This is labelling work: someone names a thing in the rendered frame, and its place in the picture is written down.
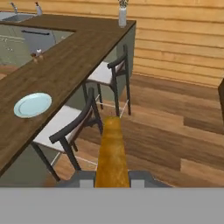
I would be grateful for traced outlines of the grey dishwasher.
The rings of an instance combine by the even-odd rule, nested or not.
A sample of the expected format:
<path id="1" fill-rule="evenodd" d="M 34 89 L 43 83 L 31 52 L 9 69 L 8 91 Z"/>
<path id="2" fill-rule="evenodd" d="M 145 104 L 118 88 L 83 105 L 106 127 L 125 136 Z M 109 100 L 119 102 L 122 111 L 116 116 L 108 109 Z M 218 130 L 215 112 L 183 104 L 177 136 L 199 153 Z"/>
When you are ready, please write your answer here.
<path id="1" fill-rule="evenodd" d="M 49 32 L 50 33 L 50 35 L 47 35 L 47 36 L 30 34 L 30 33 L 22 33 L 25 43 L 29 47 L 30 53 L 36 53 L 37 49 L 41 49 L 43 53 L 55 45 L 55 38 L 51 30 L 29 28 L 29 27 L 24 27 L 21 29 L 21 31 L 22 30 L 27 30 L 31 32 Z"/>

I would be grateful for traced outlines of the pale blue plate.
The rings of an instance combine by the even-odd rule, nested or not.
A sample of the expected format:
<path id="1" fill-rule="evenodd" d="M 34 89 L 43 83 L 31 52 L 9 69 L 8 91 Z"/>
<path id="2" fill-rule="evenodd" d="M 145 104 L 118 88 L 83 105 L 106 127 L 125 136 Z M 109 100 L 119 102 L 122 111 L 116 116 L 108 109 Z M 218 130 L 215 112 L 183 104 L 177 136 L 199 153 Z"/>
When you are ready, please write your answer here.
<path id="1" fill-rule="evenodd" d="M 20 99 L 14 106 L 14 114 L 20 118 L 32 118 L 46 112 L 52 97 L 46 93 L 33 93 Z"/>

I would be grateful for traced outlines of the dark chair with white seat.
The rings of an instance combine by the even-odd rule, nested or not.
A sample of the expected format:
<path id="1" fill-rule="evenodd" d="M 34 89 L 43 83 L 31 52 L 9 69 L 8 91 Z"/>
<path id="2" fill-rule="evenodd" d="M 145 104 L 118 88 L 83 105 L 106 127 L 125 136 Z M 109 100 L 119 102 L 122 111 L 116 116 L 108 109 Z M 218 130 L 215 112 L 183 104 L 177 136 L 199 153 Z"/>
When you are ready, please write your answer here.
<path id="1" fill-rule="evenodd" d="M 53 169 L 40 146 L 43 145 L 59 153 L 66 154 L 73 168 L 76 171 L 80 171 L 81 167 L 74 155 L 74 151 L 78 150 L 75 140 L 85 127 L 93 127 L 95 124 L 98 126 L 100 134 L 102 134 L 102 119 L 96 105 L 95 91 L 91 87 L 88 90 L 87 101 L 83 110 L 63 106 L 33 139 L 31 142 L 32 148 L 37 152 L 56 181 L 60 181 L 60 177 Z"/>
<path id="2" fill-rule="evenodd" d="M 98 95 L 100 98 L 101 109 L 103 109 L 102 103 L 102 91 L 101 85 L 108 86 L 114 93 L 115 97 L 115 112 L 116 115 L 120 115 L 120 107 L 118 100 L 118 87 L 116 78 L 119 76 L 125 76 L 126 79 L 126 95 L 128 104 L 128 113 L 131 115 L 131 103 L 130 103 L 130 77 L 129 77 L 129 61 L 128 61 L 128 46 L 124 44 L 122 46 L 122 55 L 116 60 L 107 63 L 102 62 L 87 78 L 82 85 L 84 99 L 88 98 L 87 84 L 93 82 L 97 86 Z"/>

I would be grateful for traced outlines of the grey-green cupboard run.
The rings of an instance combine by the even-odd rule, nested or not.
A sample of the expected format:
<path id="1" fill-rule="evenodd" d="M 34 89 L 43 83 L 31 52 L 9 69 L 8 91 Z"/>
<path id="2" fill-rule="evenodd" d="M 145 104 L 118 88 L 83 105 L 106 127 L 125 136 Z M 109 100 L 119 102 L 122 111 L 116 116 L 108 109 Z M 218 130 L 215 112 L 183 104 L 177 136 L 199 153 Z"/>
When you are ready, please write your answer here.
<path id="1" fill-rule="evenodd" d="M 20 27 L 0 24 L 0 64 L 21 67 L 31 59 Z"/>

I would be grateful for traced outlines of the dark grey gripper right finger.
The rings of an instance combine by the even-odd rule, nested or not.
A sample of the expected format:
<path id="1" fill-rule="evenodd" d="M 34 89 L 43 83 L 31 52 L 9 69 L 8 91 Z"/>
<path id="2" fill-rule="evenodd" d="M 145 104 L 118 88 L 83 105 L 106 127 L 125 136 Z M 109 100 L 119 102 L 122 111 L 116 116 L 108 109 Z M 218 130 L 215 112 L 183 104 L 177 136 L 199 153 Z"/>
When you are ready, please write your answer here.
<path id="1" fill-rule="evenodd" d="M 129 182 L 131 188 L 167 187 L 148 171 L 129 171 Z"/>

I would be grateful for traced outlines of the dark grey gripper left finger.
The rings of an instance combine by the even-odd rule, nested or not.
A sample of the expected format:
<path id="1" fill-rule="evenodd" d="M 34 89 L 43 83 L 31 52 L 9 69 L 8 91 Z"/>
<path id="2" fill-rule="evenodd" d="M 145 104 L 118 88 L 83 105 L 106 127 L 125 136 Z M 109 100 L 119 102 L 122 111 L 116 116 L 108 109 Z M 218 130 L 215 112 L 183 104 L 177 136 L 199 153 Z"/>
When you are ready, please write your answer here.
<path id="1" fill-rule="evenodd" d="M 60 181 L 57 187 L 94 188 L 96 171 L 77 171 L 69 180 Z"/>

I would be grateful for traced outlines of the steel sink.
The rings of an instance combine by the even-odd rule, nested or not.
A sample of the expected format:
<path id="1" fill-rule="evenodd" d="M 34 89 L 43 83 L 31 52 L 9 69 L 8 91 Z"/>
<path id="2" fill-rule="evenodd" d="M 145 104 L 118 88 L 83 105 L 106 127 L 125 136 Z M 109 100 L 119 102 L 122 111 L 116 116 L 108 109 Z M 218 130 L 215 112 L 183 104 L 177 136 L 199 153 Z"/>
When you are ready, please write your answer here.
<path id="1" fill-rule="evenodd" d="M 19 23 L 34 17 L 36 17 L 36 14 L 0 11 L 0 21 L 3 22 Z"/>

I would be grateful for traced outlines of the golden brown bread slice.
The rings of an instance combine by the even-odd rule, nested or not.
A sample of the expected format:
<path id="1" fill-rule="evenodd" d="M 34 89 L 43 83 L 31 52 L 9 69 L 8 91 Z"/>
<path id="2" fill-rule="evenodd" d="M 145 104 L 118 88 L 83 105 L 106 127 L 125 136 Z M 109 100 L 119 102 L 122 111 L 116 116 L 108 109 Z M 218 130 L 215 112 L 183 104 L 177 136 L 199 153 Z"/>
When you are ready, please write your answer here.
<path id="1" fill-rule="evenodd" d="M 108 116 L 104 120 L 94 186 L 130 187 L 121 119 L 118 116 Z"/>

